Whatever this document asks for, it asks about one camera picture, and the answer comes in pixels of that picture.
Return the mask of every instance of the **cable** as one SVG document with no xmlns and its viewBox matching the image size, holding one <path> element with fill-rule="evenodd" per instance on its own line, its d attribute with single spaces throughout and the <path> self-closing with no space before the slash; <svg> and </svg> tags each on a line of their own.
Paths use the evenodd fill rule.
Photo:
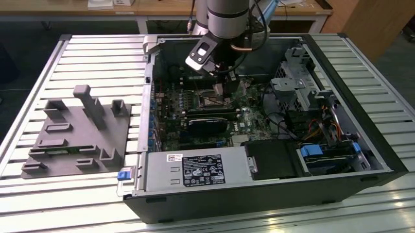
<svg viewBox="0 0 415 233">
<path fill-rule="evenodd" d="M 262 97 L 261 97 L 261 100 L 258 102 L 259 106 L 262 106 L 262 104 L 265 102 L 265 97 L 266 97 L 267 90 L 269 90 L 270 87 L 271 87 L 271 83 L 267 83 L 266 88 L 265 88 L 265 92 L 262 93 Z"/>
<path fill-rule="evenodd" d="M 259 12 L 259 15 L 261 15 L 261 19 L 262 19 L 262 22 L 263 22 L 263 28 L 265 28 L 265 37 L 262 39 L 262 42 L 259 44 L 259 46 L 257 48 L 242 48 L 242 47 L 238 47 L 237 45 L 231 45 L 231 48 L 238 51 L 238 52 L 254 52 L 257 50 L 259 50 L 263 45 L 266 44 L 267 42 L 267 38 L 269 38 L 269 26 L 267 26 L 267 21 L 266 21 L 266 17 L 265 17 L 265 14 L 261 10 L 261 7 L 258 5 L 259 1 L 254 0 L 254 4 L 255 4 L 255 7 L 258 8 L 258 12 Z"/>
<path fill-rule="evenodd" d="M 247 58 L 247 53 L 245 53 L 245 55 L 242 56 L 242 59 L 239 59 L 238 63 L 235 63 L 235 65 L 227 69 L 227 70 L 222 70 L 222 71 L 218 71 L 217 74 L 229 74 L 230 72 L 233 72 L 234 70 L 237 70 L 237 68 L 241 66 L 241 64 L 245 62 Z"/>
<path fill-rule="evenodd" d="M 193 0 L 193 8 L 190 10 L 190 16 L 189 16 L 189 22 L 187 22 L 187 32 L 189 33 L 191 33 L 191 28 L 193 28 L 193 16 L 194 16 L 195 2 L 197 2 L 197 0 Z"/>
<path fill-rule="evenodd" d="M 269 120 L 270 120 L 270 122 L 271 122 L 273 124 L 275 124 L 275 125 L 278 126 L 279 129 L 283 129 L 283 130 L 289 133 L 289 136 L 290 136 L 294 140 L 297 140 L 297 141 L 303 141 L 286 127 L 283 127 L 283 126 L 281 125 L 281 123 L 283 122 L 283 120 L 282 120 L 279 123 L 277 123 L 271 118 L 269 118 Z"/>
<path fill-rule="evenodd" d="M 286 10 L 286 22 L 287 22 L 287 20 L 289 20 L 287 8 L 295 8 L 295 6 L 287 6 L 282 1 L 279 3 L 285 5 L 282 7 L 285 7 L 285 10 Z"/>
</svg>

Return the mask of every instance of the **aluminum extrusion table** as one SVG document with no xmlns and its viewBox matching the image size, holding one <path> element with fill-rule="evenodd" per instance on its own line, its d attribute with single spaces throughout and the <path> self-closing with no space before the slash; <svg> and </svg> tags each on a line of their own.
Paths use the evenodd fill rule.
<svg viewBox="0 0 415 233">
<path fill-rule="evenodd" d="M 137 164 L 143 35 L 62 37 L 17 121 L 0 146 L 0 232 L 387 232 L 415 227 L 415 113 L 347 38 L 317 34 L 317 40 L 358 101 L 402 158 L 410 173 L 341 203 L 147 225 L 122 202 L 117 173 L 21 178 L 22 166 L 47 115 L 47 99 L 73 97 L 78 84 L 93 87 L 103 104 L 134 105 L 126 166 Z M 322 83 L 329 88 L 323 76 Z"/>
</svg>

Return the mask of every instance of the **power supply label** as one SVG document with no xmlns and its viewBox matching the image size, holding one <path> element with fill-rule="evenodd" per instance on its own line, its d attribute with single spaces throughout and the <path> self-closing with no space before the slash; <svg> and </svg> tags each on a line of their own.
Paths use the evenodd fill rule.
<svg viewBox="0 0 415 233">
<path fill-rule="evenodd" d="M 221 154 L 183 157 L 182 165 L 186 187 L 226 183 Z"/>
</svg>

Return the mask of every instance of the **workbench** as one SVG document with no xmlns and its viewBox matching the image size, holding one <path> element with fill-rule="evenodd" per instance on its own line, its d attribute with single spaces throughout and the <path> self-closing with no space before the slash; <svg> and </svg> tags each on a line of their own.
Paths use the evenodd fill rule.
<svg viewBox="0 0 415 233">
<path fill-rule="evenodd" d="M 133 182 L 117 173 L 25 180 L 22 166 L 42 129 L 47 100 L 93 87 L 102 104 L 133 104 L 126 166 L 137 164 L 146 62 L 143 35 L 63 36 L 0 146 L 0 232 L 387 232 L 415 227 L 415 112 L 349 38 L 313 35 L 410 173 L 343 202 L 147 225 L 122 201 Z M 317 69 L 326 89 L 330 85 Z"/>
<path fill-rule="evenodd" d="M 313 21 L 310 33 L 319 33 L 333 10 L 325 10 L 315 0 L 290 6 L 295 8 L 277 8 L 273 20 Z M 147 21 L 187 21 L 190 10 L 191 0 L 137 0 L 133 6 L 98 11 L 89 11 L 87 0 L 3 0 L 0 21 L 137 21 L 141 34 L 149 34 Z"/>
</svg>

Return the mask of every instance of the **blue tab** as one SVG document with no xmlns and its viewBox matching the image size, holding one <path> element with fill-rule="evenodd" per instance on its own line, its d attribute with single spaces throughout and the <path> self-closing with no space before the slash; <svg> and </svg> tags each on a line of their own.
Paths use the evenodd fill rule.
<svg viewBox="0 0 415 233">
<path fill-rule="evenodd" d="M 357 142 L 353 143 L 353 148 L 355 149 L 357 154 L 362 152 L 361 146 Z"/>
<path fill-rule="evenodd" d="M 119 181 L 127 181 L 131 180 L 131 171 L 119 171 L 117 179 Z"/>
<path fill-rule="evenodd" d="M 303 157 L 323 155 L 323 151 L 319 145 L 306 145 L 301 149 L 301 154 Z"/>
</svg>

